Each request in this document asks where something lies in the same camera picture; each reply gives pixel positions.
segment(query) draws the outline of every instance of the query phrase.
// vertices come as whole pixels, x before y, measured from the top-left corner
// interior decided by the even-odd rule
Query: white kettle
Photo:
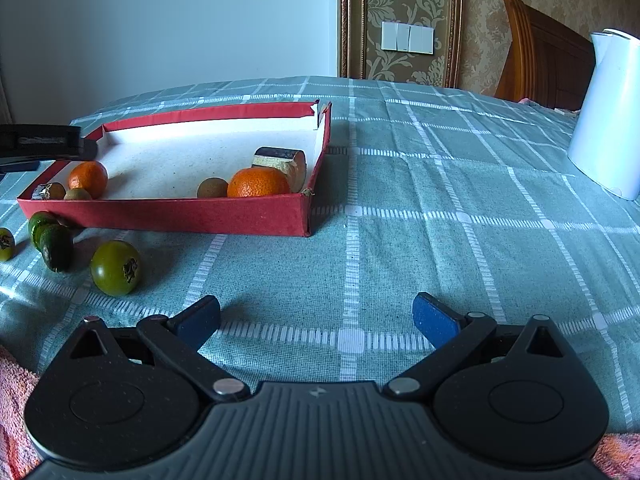
[[[605,28],[591,35],[596,68],[567,155],[614,195],[640,193],[640,40]]]

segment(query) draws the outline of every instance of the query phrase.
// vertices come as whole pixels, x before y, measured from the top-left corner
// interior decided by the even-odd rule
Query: small green fruit
[[[47,184],[41,192],[43,200],[62,200],[65,197],[65,187],[59,182]]]
[[[65,200],[92,200],[92,198],[87,190],[75,187],[66,192]]]
[[[0,227],[0,262],[14,257],[15,240],[9,229]]]
[[[69,270],[74,259],[74,238],[71,231],[60,224],[41,226],[36,238],[42,260],[53,272]]]
[[[120,240],[103,243],[91,259],[95,285],[109,296],[129,294],[140,280],[140,254]]]
[[[212,176],[207,180],[203,180],[198,186],[196,196],[198,198],[222,198],[226,196],[226,188],[228,184],[226,180]]]
[[[37,250],[40,250],[40,246],[36,240],[36,231],[38,230],[38,227],[57,223],[58,220],[56,217],[47,211],[38,211],[31,215],[31,218],[29,218],[29,238]]]

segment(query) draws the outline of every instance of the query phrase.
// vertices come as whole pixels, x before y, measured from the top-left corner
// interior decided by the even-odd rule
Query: white wall
[[[0,0],[16,122],[174,86],[337,74],[337,0]]]

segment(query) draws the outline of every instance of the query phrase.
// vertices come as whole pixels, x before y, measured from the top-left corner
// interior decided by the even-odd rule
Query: plaid bedsheet
[[[606,396],[609,429],[640,429],[640,210],[567,159],[574,119],[455,89],[300,77],[142,94],[73,124],[316,98],[334,108],[311,238],[86,229],[74,272],[54,274],[14,200],[35,174],[8,175],[0,224],[18,255],[0,265],[0,343],[41,372],[86,314],[127,326],[215,294],[223,326],[201,352],[252,387],[383,382],[432,349],[411,317],[427,291],[503,323],[549,314]],[[87,268],[108,238],[143,257],[144,282],[123,299]]]

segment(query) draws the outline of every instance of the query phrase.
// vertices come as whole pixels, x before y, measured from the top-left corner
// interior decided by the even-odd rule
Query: wooden headboard
[[[580,109],[596,63],[591,41],[521,0],[504,6],[513,41],[495,97]]]

